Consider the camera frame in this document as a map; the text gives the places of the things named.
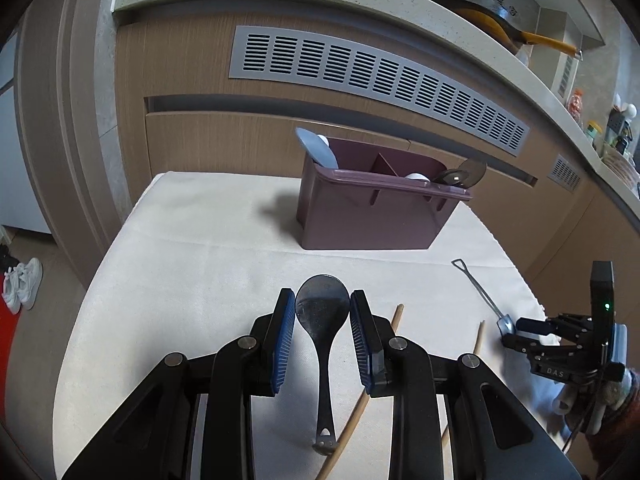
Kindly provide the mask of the white sneaker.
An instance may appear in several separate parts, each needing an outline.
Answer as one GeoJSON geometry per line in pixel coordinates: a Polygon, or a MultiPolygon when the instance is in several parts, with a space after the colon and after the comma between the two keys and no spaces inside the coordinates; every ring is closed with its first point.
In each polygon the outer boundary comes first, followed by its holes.
{"type": "Polygon", "coordinates": [[[31,258],[28,263],[20,263],[17,267],[17,296],[24,309],[30,310],[37,299],[43,276],[42,263],[38,258],[31,258]]]}
{"type": "Polygon", "coordinates": [[[18,296],[19,284],[20,278],[18,277],[17,268],[9,268],[3,278],[2,299],[12,315],[18,315],[22,307],[18,296]]]}

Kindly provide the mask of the metal shovel-shaped spoon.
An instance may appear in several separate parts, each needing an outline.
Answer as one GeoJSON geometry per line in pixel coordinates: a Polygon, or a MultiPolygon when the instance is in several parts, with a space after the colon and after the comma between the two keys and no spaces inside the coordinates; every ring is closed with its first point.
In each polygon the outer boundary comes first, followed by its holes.
{"type": "Polygon", "coordinates": [[[514,334],[515,333],[515,324],[512,321],[510,315],[503,313],[500,308],[497,306],[494,300],[492,300],[491,296],[488,295],[488,292],[484,289],[484,287],[474,278],[473,274],[470,272],[466,263],[460,259],[454,259],[451,261],[451,264],[455,266],[458,270],[460,270],[466,278],[471,282],[477,292],[480,294],[480,298],[485,301],[485,304],[491,308],[491,311],[495,313],[497,317],[497,326],[501,336],[506,334],[514,334]]]}

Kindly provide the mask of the white blue cabinet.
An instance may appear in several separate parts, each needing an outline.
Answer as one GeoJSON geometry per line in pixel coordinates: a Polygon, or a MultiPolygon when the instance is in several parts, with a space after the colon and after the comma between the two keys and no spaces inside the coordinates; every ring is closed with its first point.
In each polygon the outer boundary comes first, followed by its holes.
{"type": "Polygon", "coordinates": [[[1,50],[0,214],[2,226],[50,234],[24,161],[15,111],[17,33],[1,50]]]}

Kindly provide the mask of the orange condiment bottle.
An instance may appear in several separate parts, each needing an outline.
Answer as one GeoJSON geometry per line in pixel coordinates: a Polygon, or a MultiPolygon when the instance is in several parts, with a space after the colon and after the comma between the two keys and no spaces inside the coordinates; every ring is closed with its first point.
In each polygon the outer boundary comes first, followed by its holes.
{"type": "Polygon", "coordinates": [[[578,125],[582,124],[582,96],[584,92],[582,89],[576,88],[570,98],[566,102],[566,108],[570,113],[570,116],[574,119],[578,125]]]}

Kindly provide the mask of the grey blue plastic spoon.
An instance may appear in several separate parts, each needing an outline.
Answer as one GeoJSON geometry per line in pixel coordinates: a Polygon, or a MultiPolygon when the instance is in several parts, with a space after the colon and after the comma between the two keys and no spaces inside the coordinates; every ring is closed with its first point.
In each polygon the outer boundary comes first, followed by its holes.
{"type": "Polygon", "coordinates": [[[319,166],[328,169],[337,169],[338,162],[331,150],[318,138],[318,134],[308,129],[296,127],[296,138],[304,148],[307,155],[319,166]]]}

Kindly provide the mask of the wooden chopstick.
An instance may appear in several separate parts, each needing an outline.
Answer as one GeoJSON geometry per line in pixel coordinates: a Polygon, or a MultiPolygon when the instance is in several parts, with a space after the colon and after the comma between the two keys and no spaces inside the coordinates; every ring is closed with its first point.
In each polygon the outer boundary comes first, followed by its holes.
{"type": "MultiPolygon", "coordinates": [[[[485,320],[483,320],[482,322],[480,322],[480,324],[478,324],[477,334],[476,334],[474,348],[473,348],[474,354],[479,354],[480,348],[482,348],[482,343],[485,336],[485,328],[486,328],[485,324],[486,324],[485,320]]],[[[444,431],[442,432],[442,436],[440,437],[440,444],[442,445],[442,448],[446,448],[447,446],[449,446],[449,441],[450,441],[449,426],[446,426],[444,431]]]]}
{"type": "Polygon", "coordinates": [[[365,391],[360,393],[360,396],[349,415],[348,421],[346,422],[346,425],[337,440],[337,449],[324,461],[320,471],[317,474],[317,480],[326,480],[327,478],[329,478],[332,470],[344,453],[349,440],[352,438],[352,435],[354,434],[360,422],[362,414],[366,410],[369,400],[370,396],[365,391]]]}

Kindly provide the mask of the black dark spoon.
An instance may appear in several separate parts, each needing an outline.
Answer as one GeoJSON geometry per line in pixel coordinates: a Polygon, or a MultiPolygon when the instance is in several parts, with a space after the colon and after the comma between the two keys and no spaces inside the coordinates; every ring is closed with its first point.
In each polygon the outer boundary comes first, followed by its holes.
{"type": "Polygon", "coordinates": [[[312,276],[296,294],[295,312],[298,322],[314,344],[319,364],[314,450],[323,456],[330,456],[337,448],[330,391],[330,353],[334,338],[349,315],[349,293],[335,276],[312,276]]]}

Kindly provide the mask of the red door mat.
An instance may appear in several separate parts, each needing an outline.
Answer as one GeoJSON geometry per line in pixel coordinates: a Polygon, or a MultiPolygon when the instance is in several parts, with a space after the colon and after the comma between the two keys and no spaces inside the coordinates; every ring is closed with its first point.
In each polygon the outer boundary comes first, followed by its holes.
{"type": "Polygon", "coordinates": [[[0,311],[0,354],[2,361],[9,359],[11,346],[20,314],[14,314],[6,306],[1,303],[0,311]]]}

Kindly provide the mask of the stack of plates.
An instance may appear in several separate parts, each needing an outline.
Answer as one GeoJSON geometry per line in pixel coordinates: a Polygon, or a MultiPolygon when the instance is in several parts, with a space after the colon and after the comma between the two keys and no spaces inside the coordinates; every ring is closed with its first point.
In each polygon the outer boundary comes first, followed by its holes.
{"type": "Polygon", "coordinates": [[[628,162],[624,155],[621,155],[616,150],[606,151],[602,156],[602,162],[613,174],[620,178],[627,188],[631,190],[637,188],[639,184],[638,171],[634,169],[634,166],[628,162]]]}

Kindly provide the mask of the long grey vent grille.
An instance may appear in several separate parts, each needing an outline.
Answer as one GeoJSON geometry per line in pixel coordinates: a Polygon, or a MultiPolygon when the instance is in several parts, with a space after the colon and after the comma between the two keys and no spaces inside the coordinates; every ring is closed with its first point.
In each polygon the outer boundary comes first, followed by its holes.
{"type": "Polygon", "coordinates": [[[306,30],[239,25],[229,77],[361,96],[444,122],[518,156],[529,126],[487,96],[375,47],[306,30]]]}

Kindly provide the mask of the purple plastic utensil holder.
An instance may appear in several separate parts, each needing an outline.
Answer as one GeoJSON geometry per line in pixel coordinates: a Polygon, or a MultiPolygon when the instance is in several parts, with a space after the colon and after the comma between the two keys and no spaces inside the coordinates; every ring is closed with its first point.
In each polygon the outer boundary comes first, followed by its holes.
{"type": "Polygon", "coordinates": [[[331,138],[337,169],[305,157],[296,219],[309,250],[404,250],[431,246],[472,193],[436,184],[447,167],[430,156],[331,138]],[[431,182],[410,180],[424,174],[431,182]]]}

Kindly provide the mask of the white table cloth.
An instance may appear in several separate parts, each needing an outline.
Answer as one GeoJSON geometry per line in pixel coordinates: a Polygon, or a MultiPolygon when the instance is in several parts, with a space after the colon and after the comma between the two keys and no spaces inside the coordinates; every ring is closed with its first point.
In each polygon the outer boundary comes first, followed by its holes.
{"type": "Polygon", "coordinates": [[[270,313],[282,289],[331,274],[361,289],[371,310],[400,315],[399,333],[435,356],[473,351],[550,434],[561,421],[558,386],[535,377],[500,344],[496,315],[457,258],[502,312],[544,309],[483,222],[457,206],[430,248],[408,252],[311,252],[299,245],[295,179],[168,172],[143,193],[96,271],[79,309],[56,386],[53,455],[68,466],[146,374],[174,351],[218,351],[270,313]]]}

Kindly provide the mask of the small grey vent grille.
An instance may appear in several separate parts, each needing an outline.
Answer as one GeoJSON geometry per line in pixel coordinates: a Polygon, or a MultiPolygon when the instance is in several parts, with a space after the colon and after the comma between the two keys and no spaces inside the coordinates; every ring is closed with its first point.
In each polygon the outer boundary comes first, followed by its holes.
{"type": "Polygon", "coordinates": [[[582,182],[582,174],[561,154],[556,156],[548,178],[571,193],[574,193],[582,182]]]}

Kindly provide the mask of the black shoes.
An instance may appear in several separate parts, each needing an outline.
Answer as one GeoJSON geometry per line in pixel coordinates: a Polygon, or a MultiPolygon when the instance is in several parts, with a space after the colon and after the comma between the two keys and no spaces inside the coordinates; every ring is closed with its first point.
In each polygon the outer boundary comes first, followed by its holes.
{"type": "Polygon", "coordinates": [[[0,245],[0,270],[2,273],[8,272],[10,269],[15,268],[20,262],[17,258],[14,258],[10,252],[8,246],[5,244],[0,245]]]}

